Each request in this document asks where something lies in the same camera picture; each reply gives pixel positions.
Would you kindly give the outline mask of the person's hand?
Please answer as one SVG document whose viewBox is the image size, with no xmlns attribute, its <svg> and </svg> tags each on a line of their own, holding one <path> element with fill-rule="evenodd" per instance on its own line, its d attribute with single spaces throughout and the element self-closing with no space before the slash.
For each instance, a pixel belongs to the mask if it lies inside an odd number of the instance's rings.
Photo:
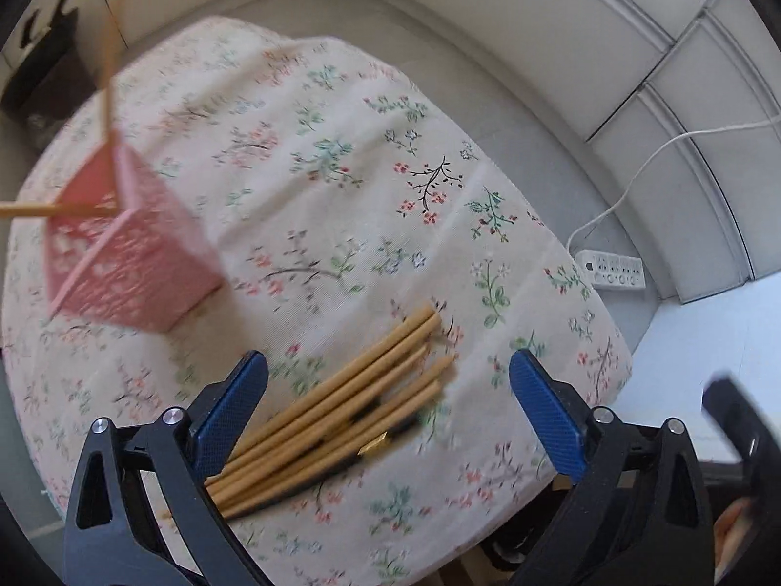
<svg viewBox="0 0 781 586">
<path fill-rule="evenodd" d="M 733 502 L 715 521 L 715 584 L 724 578 L 741 553 L 745 537 L 753 526 L 752 500 Z"/>
</svg>

